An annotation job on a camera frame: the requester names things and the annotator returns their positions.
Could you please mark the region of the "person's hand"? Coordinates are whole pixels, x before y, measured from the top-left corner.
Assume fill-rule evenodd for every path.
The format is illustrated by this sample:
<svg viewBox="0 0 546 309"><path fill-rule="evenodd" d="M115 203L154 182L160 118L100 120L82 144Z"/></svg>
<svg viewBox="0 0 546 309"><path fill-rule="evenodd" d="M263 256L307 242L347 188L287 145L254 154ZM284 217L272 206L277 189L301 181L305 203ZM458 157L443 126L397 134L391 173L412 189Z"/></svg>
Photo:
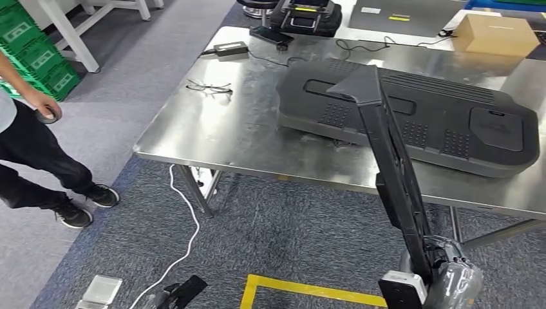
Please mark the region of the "person's hand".
<svg viewBox="0 0 546 309"><path fill-rule="evenodd" d="M62 110L58 103L48 95L31 90L24 94L23 98L35 108L36 117L43 124L53 124L62 118Z"/></svg>

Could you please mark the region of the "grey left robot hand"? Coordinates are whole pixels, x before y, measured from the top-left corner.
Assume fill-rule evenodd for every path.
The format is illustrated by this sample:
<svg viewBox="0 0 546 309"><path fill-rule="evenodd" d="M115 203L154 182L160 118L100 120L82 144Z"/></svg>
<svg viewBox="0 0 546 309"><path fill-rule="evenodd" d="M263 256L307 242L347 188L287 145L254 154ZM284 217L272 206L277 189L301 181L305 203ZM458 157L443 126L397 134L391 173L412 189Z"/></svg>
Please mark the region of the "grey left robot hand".
<svg viewBox="0 0 546 309"><path fill-rule="evenodd" d="M165 288L164 292L167 292L167 296L158 308L186 308L207 287L208 284L203 279L193 275L184 283L175 283Z"/></svg>

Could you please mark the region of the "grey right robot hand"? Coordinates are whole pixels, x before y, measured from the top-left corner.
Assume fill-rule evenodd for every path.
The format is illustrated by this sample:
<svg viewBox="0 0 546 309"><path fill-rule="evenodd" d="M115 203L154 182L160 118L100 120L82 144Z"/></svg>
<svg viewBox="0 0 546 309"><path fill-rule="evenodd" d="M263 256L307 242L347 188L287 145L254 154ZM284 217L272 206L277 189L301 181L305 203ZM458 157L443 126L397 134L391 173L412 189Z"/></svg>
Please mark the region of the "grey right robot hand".
<svg viewBox="0 0 546 309"><path fill-rule="evenodd" d="M461 243L443 236L425 236L432 253L432 281L425 282L410 261L400 266L404 282L395 289L395 308L472 308L484 286L482 270L470 261Z"/></svg>

